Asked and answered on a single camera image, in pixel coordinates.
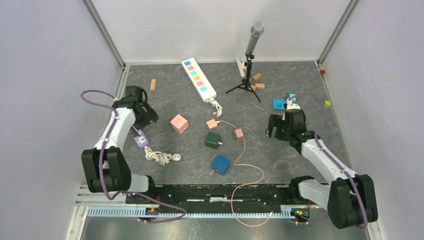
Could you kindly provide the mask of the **brown charger plug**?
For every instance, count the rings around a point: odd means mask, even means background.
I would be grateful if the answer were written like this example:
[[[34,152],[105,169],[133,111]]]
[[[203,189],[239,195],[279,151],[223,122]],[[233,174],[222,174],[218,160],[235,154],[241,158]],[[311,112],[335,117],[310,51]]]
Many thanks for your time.
[[[235,140],[239,140],[239,139],[244,138],[244,132],[241,128],[235,128],[232,131],[232,136]]]

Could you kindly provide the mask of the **pink cube socket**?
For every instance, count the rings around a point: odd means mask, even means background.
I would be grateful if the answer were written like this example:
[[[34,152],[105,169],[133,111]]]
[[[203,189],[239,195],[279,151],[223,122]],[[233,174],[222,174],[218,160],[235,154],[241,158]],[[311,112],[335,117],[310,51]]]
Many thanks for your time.
[[[178,132],[179,134],[182,134],[189,127],[189,122],[182,115],[177,114],[170,121],[170,125],[176,132]]]

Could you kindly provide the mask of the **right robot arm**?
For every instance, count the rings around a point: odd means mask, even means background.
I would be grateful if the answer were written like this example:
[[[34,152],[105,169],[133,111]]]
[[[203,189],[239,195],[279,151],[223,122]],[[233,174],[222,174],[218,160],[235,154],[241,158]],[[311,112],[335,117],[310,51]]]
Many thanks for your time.
[[[308,130],[301,109],[289,109],[283,115],[270,114],[267,138],[288,142],[320,172],[326,183],[306,175],[289,183],[289,199],[295,204],[306,200],[327,211],[338,229],[367,227],[379,218],[375,186],[367,174],[358,174],[344,165],[325,145],[320,136]]]

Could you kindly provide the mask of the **purple USB power strip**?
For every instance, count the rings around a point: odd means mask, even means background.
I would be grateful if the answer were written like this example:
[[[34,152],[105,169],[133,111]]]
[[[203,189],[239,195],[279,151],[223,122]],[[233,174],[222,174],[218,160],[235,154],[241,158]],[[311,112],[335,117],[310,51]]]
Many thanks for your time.
[[[150,146],[150,141],[147,139],[147,137],[141,130],[137,131],[137,135],[134,136],[133,139],[139,148],[145,148]]]

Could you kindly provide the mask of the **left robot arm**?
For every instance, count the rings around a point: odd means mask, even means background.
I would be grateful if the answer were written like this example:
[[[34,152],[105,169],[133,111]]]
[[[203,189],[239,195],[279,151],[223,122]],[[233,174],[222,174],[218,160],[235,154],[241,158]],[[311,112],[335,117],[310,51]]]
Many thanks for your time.
[[[142,130],[156,123],[158,114],[148,104],[147,92],[139,86],[127,86],[124,97],[107,106],[111,111],[108,125],[91,149],[85,149],[81,161],[91,193],[138,192],[145,204],[153,203],[157,190],[149,185],[149,177],[133,174],[123,155],[128,132]]]

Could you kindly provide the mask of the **pink charger plug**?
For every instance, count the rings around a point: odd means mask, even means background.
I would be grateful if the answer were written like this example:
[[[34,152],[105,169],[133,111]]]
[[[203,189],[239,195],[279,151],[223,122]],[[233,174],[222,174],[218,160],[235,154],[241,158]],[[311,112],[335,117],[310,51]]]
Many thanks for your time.
[[[213,129],[215,129],[215,128],[217,128],[218,127],[218,121],[216,121],[215,119],[211,119],[211,120],[208,120],[207,122],[206,122],[206,127],[209,129],[209,130],[213,130]]]

